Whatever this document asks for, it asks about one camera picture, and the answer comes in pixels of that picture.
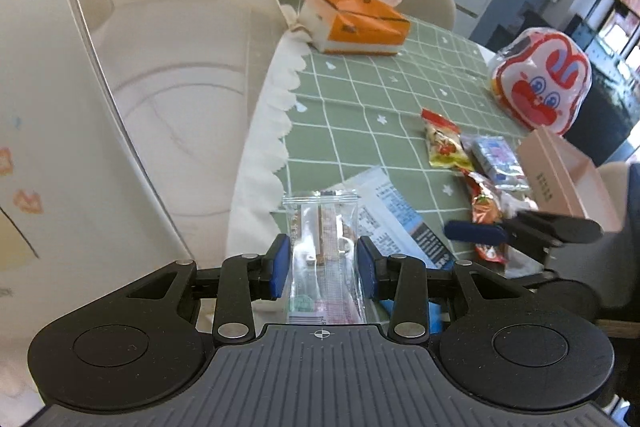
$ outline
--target green checkered tablecloth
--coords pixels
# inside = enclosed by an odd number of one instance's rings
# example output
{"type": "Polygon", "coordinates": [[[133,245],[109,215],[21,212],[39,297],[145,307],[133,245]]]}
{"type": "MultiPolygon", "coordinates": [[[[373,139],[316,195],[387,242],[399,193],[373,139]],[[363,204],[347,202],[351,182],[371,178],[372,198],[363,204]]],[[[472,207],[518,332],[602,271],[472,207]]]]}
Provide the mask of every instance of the green checkered tablecloth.
{"type": "MultiPolygon", "coordinates": [[[[299,9],[303,0],[280,0],[299,9]]],[[[312,49],[300,73],[284,139],[289,162],[277,172],[289,193],[320,190],[382,166],[409,204],[440,237],[449,219],[470,219],[460,175],[429,164],[420,109],[469,134],[504,136],[516,147],[526,130],[495,103],[486,64],[471,41],[412,19],[395,57],[323,55],[312,49]]],[[[286,216],[274,217],[286,230],[286,216]]],[[[450,243],[463,254],[470,245],[450,243]]]]}

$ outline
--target pink box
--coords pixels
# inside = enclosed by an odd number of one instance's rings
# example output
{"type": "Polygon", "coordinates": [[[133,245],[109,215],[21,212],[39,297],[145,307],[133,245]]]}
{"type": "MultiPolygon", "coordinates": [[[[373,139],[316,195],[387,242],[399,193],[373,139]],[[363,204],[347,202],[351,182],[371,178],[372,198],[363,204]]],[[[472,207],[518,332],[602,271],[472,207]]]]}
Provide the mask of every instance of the pink box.
{"type": "Polygon", "coordinates": [[[540,211],[588,217],[618,232],[618,216],[591,159],[564,138],[540,127],[518,147],[518,159],[540,211]]]}

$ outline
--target cartoon eyes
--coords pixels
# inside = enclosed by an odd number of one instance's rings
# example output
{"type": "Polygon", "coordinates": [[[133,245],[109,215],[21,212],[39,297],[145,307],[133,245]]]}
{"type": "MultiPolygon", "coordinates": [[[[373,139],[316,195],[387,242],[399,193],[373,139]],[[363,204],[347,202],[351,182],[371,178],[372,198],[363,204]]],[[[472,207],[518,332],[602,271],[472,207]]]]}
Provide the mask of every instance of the cartoon eyes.
{"type": "Polygon", "coordinates": [[[546,80],[543,76],[536,76],[530,81],[529,86],[535,94],[542,94],[546,89],[546,80]]]}
{"type": "Polygon", "coordinates": [[[550,92],[545,97],[545,101],[543,103],[549,107],[553,107],[554,109],[558,108],[560,105],[560,94],[556,91],[550,92]]]}

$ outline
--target red snack wrapper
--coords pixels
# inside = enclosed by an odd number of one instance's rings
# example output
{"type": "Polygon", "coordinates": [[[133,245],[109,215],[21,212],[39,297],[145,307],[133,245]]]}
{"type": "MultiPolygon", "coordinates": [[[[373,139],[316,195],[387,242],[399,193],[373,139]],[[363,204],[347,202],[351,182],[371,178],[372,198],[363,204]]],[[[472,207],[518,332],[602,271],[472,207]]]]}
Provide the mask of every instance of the red snack wrapper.
{"type": "MultiPolygon", "coordinates": [[[[471,221],[492,225],[502,219],[502,209],[500,208],[500,198],[498,191],[491,181],[466,169],[460,169],[465,176],[465,182],[471,193],[471,221]]],[[[504,245],[500,247],[488,247],[487,245],[476,245],[478,255],[491,263],[507,263],[504,255],[504,245]]]]}
{"type": "Polygon", "coordinates": [[[428,109],[422,110],[421,117],[427,133],[431,167],[459,167],[472,170],[473,165],[462,149],[460,128],[428,109]]]}

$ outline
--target snack packet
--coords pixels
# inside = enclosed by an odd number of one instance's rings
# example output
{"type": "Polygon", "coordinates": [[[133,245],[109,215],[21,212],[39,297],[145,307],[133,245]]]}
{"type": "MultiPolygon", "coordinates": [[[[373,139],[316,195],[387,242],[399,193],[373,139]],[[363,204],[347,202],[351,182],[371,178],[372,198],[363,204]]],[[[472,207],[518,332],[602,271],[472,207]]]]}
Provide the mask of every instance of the snack packet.
{"type": "Polygon", "coordinates": [[[323,190],[285,196],[289,237],[289,324],[363,324],[364,299],[357,277],[358,196],[323,190]]]}
{"type": "MultiPolygon", "coordinates": [[[[502,219],[500,195],[491,181],[477,172],[467,169],[460,169],[460,171],[464,174],[466,185],[471,193],[471,221],[483,225],[492,225],[500,221],[502,219]]],[[[476,245],[476,251],[486,261],[507,263],[502,247],[476,245]]]]}
{"type": "Polygon", "coordinates": [[[471,150],[495,187],[500,190],[529,190],[524,171],[502,136],[478,136],[471,150]]]}
{"type": "Polygon", "coordinates": [[[421,116],[427,133],[431,167],[459,167],[472,171],[473,165],[460,142],[460,128],[428,109],[423,109],[421,116]]]}

